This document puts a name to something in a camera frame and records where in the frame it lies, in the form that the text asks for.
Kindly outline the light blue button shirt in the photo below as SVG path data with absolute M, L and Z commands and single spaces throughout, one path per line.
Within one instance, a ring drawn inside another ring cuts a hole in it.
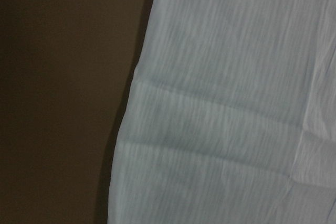
M 335 223 L 335 0 L 154 0 L 108 223 Z

